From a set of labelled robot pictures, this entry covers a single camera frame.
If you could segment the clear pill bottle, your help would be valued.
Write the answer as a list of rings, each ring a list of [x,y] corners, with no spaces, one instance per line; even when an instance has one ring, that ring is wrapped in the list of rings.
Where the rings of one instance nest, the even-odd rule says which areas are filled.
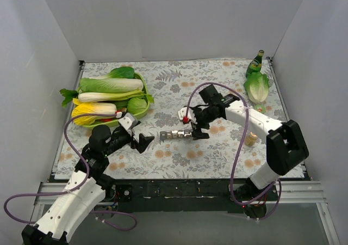
[[[244,144],[248,147],[252,147],[253,145],[255,145],[255,143],[258,140],[258,136],[256,134],[254,134],[253,132],[250,132],[244,140]]]

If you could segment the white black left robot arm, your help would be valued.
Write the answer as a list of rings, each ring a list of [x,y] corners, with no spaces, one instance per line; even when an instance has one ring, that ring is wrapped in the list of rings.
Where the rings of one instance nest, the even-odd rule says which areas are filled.
[[[111,201],[115,197],[114,180],[104,174],[108,156],[126,145],[143,153],[154,140],[153,136],[143,134],[135,138],[133,128],[138,124],[133,118],[122,118],[113,131],[107,125],[92,129],[65,188],[54,193],[55,202],[38,221],[24,227],[24,244],[68,244],[92,209],[102,200]]]

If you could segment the clear weekly pill organizer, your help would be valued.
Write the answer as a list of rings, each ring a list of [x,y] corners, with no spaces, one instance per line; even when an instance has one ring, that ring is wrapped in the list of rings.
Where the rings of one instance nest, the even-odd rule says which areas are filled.
[[[186,130],[160,131],[159,136],[161,141],[191,138],[192,130],[186,129]]]

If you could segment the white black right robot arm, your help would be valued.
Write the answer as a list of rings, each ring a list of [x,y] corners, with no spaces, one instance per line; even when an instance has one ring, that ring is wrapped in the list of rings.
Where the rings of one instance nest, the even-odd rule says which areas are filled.
[[[208,139],[210,123],[218,118],[244,127],[243,138],[251,131],[266,144],[266,162],[237,189],[231,190],[233,201],[245,204],[245,199],[260,199],[281,176],[302,163],[309,150],[297,122],[282,122],[247,106],[240,94],[232,91],[223,96],[216,90],[217,83],[203,83],[195,91],[205,103],[205,108],[187,105],[182,108],[181,120],[191,124],[194,139]]]

